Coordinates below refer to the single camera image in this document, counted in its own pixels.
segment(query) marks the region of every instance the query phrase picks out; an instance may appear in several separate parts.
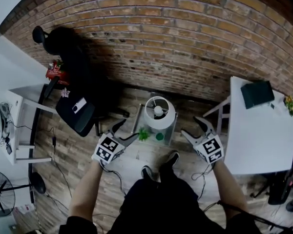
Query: black fan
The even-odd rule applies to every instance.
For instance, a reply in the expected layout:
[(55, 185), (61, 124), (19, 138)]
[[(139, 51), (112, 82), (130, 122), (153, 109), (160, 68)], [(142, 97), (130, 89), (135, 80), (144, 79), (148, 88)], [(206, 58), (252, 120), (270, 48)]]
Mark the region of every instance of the black fan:
[(0, 173), (0, 216), (9, 215), (15, 206), (15, 193), (14, 190), (34, 187), (38, 193), (45, 193), (45, 184), (42, 177), (38, 173), (32, 173), (29, 178), (30, 184), (13, 187), (9, 179)]

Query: white desk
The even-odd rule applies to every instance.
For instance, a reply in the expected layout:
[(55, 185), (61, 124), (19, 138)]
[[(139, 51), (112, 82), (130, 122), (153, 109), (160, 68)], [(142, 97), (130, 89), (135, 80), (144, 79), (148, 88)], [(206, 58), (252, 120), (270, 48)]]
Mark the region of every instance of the white desk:
[(279, 110), (264, 104), (246, 109), (241, 87), (250, 83), (237, 77), (230, 79), (228, 144), (225, 164), (233, 174), (272, 173), (291, 168), (293, 160), (293, 117), (286, 109), (284, 95), (273, 91)]
[[(22, 106), (23, 104), (28, 104), (30, 106), (34, 106), (37, 108), (41, 108), (43, 110), (52, 112), (52, 113), (57, 113), (54, 109), (45, 107), (43, 105), (40, 105), (36, 102), (33, 102), (31, 100), (25, 99), (22, 96), (19, 96), (11, 91), (4, 91), (0, 94), (0, 103), (6, 102), (10, 106), (10, 114), (13, 119), (13, 123), (16, 126), (20, 126), (22, 123), (22, 118), (21, 118), (21, 111), (22, 111)], [(28, 150), (28, 149), (34, 149), (35, 146), (30, 146), (30, 145), (19, 145), (19, 128), (15, 128), (15, 136), (10, 139), (10, 146), (12, 149), (12, 153), (8, 154), (5, 144), (0, 146), (0, 149), (2, 152), (5, 154), (7, 159), (11, 162), (12, 165), (16, 163), (38, 163), (38, 162), (47, 162), (51, 161), (52, 159), (50, 157), (43, 157), (43, 158), (17, 158), (16, 153), (21, 152), (22, 150)]]

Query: brick wall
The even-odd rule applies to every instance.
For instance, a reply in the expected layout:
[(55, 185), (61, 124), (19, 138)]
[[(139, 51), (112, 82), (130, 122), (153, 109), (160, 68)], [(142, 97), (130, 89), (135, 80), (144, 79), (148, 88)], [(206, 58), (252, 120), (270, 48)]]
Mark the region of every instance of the brick wall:
[(31, 32), (61, 25), (124, 83), (221, 101), (238, 76), (293, 95), (292, 14), (262, 1), (22, 0), (0, 31), (46, 67), (56, 57)]

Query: table leg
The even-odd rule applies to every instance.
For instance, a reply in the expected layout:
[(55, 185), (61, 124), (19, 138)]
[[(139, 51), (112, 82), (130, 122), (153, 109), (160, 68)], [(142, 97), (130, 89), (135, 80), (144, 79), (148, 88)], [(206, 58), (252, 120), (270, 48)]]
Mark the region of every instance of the table leg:
[(217, 121), (217, 130), (216, 130), (216, 133), (218, 135), (221, 134), (221, 126), (223, 123), (223, 109), (224, 109), (223, 107), (220, 107), (218, 111), (218, 121)]
[(45, 110), (45, 111), (51, 112), (51, 113), (53, 113), (53, 114), (58, 114), (58, 112), (57, 112), (55, 109), (50, 108), (50, 107), (43, 106), (43, 105), (41, 105), (41, 104), (39, 104), (39, 103), (36, 103), (36, 102), (34, 102), (34, 101), (32, 101), (32, 100), (28, 100), (28, 99), (25, 99), (25, 98), (24, 98), (24, 99), (23, 99), (23, 102), (26, 103), (26, 104), (29, 105), (29, 106), (37, 107), (37, 108), (40, 108), (40, 109), (42, 109), (42, 110)]
[(211, 113), (213, 113), (216, 110), (220, 109), (224, 105), (227, 105), (228, 103), (230, 103), (230, 96), (228, 96), (227, 99), (225, 99), (223, 102), (219, 103), (217, 106), (215, 106), (214, 108), (212, 108), (211, 110), (209, 110), (208, 112), (203, 114), (203, 117), (206, 117), (207, 115), (210, 115)]
[(30, 163), (42, 163), (42, 162), (50, 162), (52, 158), (44, 157), (44, 158), (16, 158), (15, 163), (17, 164), (30, 164)]

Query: white table leg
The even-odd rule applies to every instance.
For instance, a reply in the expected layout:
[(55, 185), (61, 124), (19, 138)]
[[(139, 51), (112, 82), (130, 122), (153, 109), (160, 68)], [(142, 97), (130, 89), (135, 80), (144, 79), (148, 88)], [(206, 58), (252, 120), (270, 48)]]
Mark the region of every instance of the white table leg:
[(225, 99), (223, 102), (219, 103), (217, 106), (215, 106), (214, 108), (212, 108), (211, 110), (203, 114), (203, 117), (210, 115), (211, 113), (215, 112), (216, 110), (223, 107), (224, 105), (227, 105), (228, 103), (230, 103), (230, 96), (228, 96), (227, 99)]
[(50, 162), (52, 158), (16, 158), (15, 163), (18, 164), (30, 164), (30, 163), (42, 163), (42, 162)]
[(18, 149), (35, 149), (34, 145), (19, 145)]
[(42, 110), (45, 110), (45, 111), (51, 112), (51, 113), (53, 113), (53, 114), (58, 114), (57, 111), (56, 111), (55, 109), (50, 108), (50, 107), (43, 106), (43, 105), (41, 105), (41, 104), (39, 104), (39, 103), (36, 103), (36, 102), (34, 102), (34, 101), (32, 101), (32, 100), (28, 100), (28, 99), (25, 99), (25, 98), (24, 98), (24, 99), (23, 99), (23, 102), (26, 103), (26, 104), (29, 105), (29, 106), (37, 107), (37, 108), (40, 108), (40, 109), (42, 109)]
[(220, 135), (221, 133), (221, 125), (223, 123), (223, 107), (220, 107), (219, 108), (219, 111), (218, 111), (218, 121), (217, 121), (217, 130), (216, 130), (216, 133), (218, 135)]

